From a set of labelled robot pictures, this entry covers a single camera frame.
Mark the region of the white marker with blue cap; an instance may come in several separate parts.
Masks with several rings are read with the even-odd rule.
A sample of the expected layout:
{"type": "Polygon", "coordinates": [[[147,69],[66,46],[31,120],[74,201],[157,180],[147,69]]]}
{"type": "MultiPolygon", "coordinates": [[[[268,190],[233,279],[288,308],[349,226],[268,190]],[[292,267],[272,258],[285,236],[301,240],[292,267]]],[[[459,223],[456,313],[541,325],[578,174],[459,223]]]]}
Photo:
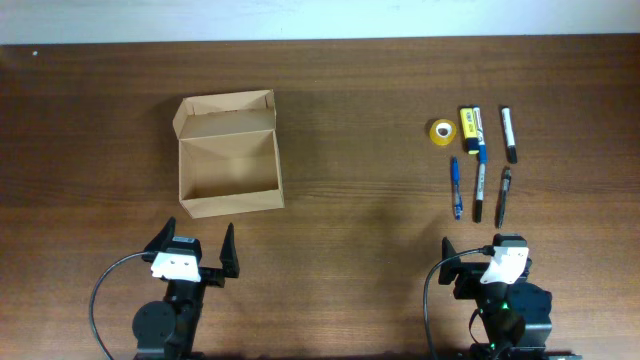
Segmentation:
{"type": "Polygon", "coordinates": [[[481,109],[480,109],[479,106],[474,106],[472,108],[472,110],[473,110],[473,113],[474,113],[474,118],[476,120],[477,138],[478,138],[478,143],[479,143],[478,160],[482,164],[487,164],[488,155],[487,155],[487,148],[486,148],[486,141],[485,141],[485,135],[484,135],[483,122],[482,122],[482,117],[481,117],[481,109]]]}

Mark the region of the white marker with black cap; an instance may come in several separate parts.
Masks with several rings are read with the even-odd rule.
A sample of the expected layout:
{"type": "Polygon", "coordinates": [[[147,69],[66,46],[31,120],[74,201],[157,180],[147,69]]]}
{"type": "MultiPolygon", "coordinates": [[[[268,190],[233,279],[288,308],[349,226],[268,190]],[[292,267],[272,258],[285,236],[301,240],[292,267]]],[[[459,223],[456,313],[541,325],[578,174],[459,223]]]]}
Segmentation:
{"type": "Polygon", "coordinates": [[[515,136],[514,136],[513,126],[512,126],[511,110],[508,107],[503,107],[501,109],[501,115],[502,115],[503,127],[505,132],[505,142],[506,142],[506,147],[508,152],[508,161],[511,164],[516,164],[518,162],[518,158],[517,158],[515,136]]]}

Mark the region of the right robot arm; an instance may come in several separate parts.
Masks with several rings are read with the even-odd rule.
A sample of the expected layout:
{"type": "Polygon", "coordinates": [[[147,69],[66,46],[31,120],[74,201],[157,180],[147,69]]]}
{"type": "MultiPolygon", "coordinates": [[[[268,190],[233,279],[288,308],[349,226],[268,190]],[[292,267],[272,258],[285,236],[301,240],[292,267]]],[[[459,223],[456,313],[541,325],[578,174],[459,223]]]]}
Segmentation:
{"type": "Polygon", "coordinates": [[[457,252],[444,238],[438,283],[453,284],[456,300],[475,309],[469,322],[482,321],[487,341],[474,340],[471,359],[544,359],[552,331],[552,294],[530,283],[532,260],[519,235],[497,234],[491,244],[457,252]]]}

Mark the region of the brown cardboard box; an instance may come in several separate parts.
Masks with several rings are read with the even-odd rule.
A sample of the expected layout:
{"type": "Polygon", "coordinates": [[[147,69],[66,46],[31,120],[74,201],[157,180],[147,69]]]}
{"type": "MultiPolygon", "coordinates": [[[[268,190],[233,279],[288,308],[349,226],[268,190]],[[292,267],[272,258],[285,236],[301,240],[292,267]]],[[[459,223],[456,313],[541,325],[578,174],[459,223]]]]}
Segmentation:
{"type": "Polygon", "coordinates": [[[274,91],[187,97],[173,119],[179,202],[190,217],[280,209],[274,91]]]}

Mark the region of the blue ballpoint pen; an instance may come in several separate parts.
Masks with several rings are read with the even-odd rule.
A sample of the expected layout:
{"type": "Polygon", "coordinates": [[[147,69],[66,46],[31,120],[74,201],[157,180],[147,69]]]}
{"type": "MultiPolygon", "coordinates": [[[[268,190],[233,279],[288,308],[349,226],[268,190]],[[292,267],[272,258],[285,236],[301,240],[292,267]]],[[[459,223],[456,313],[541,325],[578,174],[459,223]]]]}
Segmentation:
{"type": "Polygon", "coordinates": [[[454,216],[455,220],[459,221],[462,217],[464,206],[460,193],[460,171],[458,160],[456,157],[453,157],[451,160],[451,179],[454,198],[454,216]]]}

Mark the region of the yellow highlighter marker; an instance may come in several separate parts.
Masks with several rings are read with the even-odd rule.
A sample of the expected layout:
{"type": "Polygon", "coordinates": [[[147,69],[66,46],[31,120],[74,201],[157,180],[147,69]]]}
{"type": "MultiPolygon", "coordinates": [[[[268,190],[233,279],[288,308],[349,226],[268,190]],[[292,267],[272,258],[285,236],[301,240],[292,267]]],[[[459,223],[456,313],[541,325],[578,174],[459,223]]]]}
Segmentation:
{"type": "Polygon", "coordinates": [[[466,151],[475,155],[479,153],[479,137],[473,109],[462,107],[459,110],[466,151]]]}

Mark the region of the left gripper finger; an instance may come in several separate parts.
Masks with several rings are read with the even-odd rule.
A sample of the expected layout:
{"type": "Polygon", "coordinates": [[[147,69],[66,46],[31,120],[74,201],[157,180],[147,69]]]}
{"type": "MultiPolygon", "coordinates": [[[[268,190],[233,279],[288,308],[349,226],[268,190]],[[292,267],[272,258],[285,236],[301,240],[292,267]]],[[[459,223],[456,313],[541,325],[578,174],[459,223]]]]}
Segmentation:
{"type": "Polygon", "coordinates": [[[176,228],[176,219],[170,217],[161,231],[147,244],[144,248],[146,256],[155,256],[161,252],[165,245],[170,243],[174,237],[176,228]]]}
{"type": "Polygon", "coordinates": [[[219,260],[222,264],[222,271],[226,278],[238,278],[240,275],[240,265],[235,247],[235,228],[230,223],[227,227],[219,260]]]}

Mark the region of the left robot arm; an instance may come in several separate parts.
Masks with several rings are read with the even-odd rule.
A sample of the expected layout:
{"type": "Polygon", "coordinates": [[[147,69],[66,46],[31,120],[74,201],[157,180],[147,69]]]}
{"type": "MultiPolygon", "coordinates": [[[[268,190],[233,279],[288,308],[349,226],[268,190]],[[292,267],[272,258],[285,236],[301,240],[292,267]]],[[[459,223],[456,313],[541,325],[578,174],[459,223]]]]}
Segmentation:
{"type": "Polygon", "coordinates": [[[200,241],[177,236],[175,230],[176,219],[171,217],[144,248],[142,259],[151,264],[153,277],[167,283],[167,289],[161,300],[145,304],[133,318],[137,359],[204,359],[193,344],[206,289],[222,288],[228,278],[240,274],[232,224],[225,233],[219,268],[202,266],[200,241]]]}

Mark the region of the yellow adhesive tape roll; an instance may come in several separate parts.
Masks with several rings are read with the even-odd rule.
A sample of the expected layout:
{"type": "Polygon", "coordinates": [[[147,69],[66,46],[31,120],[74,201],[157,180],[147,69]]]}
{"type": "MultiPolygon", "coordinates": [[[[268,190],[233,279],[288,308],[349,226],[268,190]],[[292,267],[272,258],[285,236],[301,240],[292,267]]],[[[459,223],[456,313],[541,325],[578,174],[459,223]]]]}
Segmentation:
{"type": "Polygon", "coordinates": [[[432,122],[429,129],[430,140],[438,146],[448,146],[453,142],[457,134],[455,124],[448,119],[437,119],[432,122]]]}

